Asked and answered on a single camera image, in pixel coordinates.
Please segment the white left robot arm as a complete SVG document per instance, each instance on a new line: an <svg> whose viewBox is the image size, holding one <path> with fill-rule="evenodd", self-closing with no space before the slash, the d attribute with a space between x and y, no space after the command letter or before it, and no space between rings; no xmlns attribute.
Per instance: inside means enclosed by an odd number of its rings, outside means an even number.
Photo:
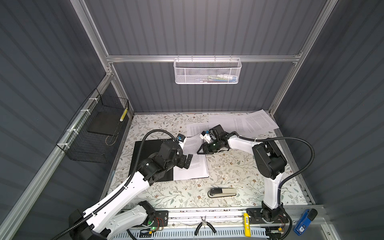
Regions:
<svg viewBox="0 0 384 240"><path fill-rule="evenodd" d="M141 160L147 137L157 132L168 135L170 139L162 143L157 153ZM174 137L171 133L161 129L146 133L139 146L137 157L132 161L132 173L129 177L100 202L83 212L73 212L69 219L69 228L56 235L54 239L58 240L66 234L69 234L73 240L110 239L117 232L117 227L115 224L111 226L108 224L134 197L148 189L153 183L158 182L174 167L184 169L190 167L193 156L185 155L183 152L186 139L182 134Z"/></svg>

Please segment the black file folder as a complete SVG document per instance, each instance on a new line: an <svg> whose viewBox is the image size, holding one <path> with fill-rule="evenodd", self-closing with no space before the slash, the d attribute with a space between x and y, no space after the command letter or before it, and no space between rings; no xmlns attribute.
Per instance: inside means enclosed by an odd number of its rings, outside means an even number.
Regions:
<svg viewBox="0 0 384 240"><path fill-rule="evenodd" d="M133 167L130 167L129 173L139 172L143 175L144 180L148 181L150 185L157 182L170 182L173 180L173 168L166 172L163 177L150 177L150 159L149 156L153 153L157 153L160 150L162 143L166 141L173 141L172 139L167 140L146 140L142 145L141 142L135 142L134 154L132 160L138 161L137 169L134 170Z"/></svg>

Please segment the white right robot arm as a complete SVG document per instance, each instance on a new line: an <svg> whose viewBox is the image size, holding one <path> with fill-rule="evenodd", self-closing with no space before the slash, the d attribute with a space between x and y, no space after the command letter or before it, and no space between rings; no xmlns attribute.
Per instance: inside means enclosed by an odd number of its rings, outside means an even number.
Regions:
<svg viewBox="0 0 384 240"><path fill-rule="evenodd" d="M221 125L217 125L200 134L203 144L199 148L198 155L213 155L231 149L240 150L252 154L255 158L258 171L264 177L264 198L262 201L261 215L266 223L273 223L280 215L284 214L284 207L281 201L282 186L290 179L304 172L315 159L313 146L300 138L276 137L266 139L251 139L239 135L233 131L224 131ZM287 159L277 146L278 140L298 141L309 147L311 157L309 162L296 173L283 179Z"/></svg>

